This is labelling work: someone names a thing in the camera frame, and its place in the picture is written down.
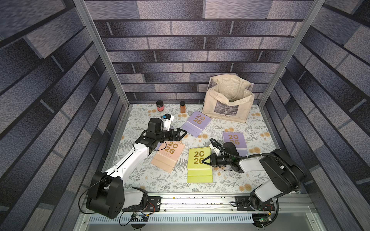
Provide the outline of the yellow-green 2026 desk calendar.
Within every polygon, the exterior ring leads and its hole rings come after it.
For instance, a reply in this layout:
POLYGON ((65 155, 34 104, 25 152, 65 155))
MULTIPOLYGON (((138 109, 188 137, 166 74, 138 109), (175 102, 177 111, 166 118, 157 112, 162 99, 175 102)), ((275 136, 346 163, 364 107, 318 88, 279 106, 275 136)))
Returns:
POLYGON ((212 183, 212 168, 201 168, 201 160, 211 155, 209 147, 190 148, 187 183, 212 183))

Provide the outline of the peach 2026 desk calendar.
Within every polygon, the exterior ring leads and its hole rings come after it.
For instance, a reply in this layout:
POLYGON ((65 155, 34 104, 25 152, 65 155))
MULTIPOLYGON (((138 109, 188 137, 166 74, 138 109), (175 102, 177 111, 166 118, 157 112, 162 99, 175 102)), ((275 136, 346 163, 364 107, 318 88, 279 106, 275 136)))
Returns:
POLYGON ((182 142, 167 141, 159 147, 159 151, 154 155, 151 164, 171 173, 184 148, 185 144, 182 142))

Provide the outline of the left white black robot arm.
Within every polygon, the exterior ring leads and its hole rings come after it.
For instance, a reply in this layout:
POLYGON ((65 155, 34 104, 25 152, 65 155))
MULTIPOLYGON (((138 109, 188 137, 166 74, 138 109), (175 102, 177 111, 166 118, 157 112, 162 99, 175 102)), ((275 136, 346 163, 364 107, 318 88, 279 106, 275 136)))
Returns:
POLYGON ((125 190, 124 184, 139 164, 158 150, 159 144, 181 141, 187 135, 186 130, 172 129, 172 121, 173 118, 169 114, 162 118, 151 118, 147 129, 141 133, 123 159, 105 172, 94 174, 90 187, 85 191, 86 208, 90 214, 98 213, 114 219, 125 209, 145 209, 148 201, 147 191, 137 187, 125 190))

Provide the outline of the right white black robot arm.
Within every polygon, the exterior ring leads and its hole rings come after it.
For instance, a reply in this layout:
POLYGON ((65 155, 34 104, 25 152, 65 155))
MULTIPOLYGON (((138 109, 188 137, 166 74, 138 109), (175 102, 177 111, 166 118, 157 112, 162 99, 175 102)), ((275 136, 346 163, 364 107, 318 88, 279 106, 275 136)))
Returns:
POLYGON ((242 157, 232 142, 220 144, 215 139, 211 139, 210 148, 212 153, 201 161, 203 164, 211 167, 230 166, 231 170, 238 173, 263 170, 269 177, 268 181, 252 190, 245 202, 232 202, 235 207, 250 207, 255 211, 272 209, 272 206, 268 205, 270 199, 277 199, 301 189, 304 172, 287 153, 279 149, 242 157))

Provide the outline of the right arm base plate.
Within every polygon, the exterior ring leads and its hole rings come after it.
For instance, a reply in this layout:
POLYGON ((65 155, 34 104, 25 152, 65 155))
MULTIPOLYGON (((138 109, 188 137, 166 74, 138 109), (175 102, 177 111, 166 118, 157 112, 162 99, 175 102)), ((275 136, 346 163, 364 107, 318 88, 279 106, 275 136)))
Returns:
POLYGON ((237 211, 275 211, 274 199, 271 198, 265 202, 257 201, 255 206, 250 202, 249 196, 235 196, 235 200, 230 202, 231 206, 235 207, 237 211))

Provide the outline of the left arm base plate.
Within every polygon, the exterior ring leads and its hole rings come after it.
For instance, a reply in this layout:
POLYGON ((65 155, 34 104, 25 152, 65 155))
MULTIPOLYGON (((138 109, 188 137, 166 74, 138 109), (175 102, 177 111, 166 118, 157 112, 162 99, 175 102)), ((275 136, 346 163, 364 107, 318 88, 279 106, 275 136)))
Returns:
POLYGON ((160 196, 148 196, 145 205, 133 206, 134 211, 141 212, 159 212, 161 209, 161 200, 160 196))

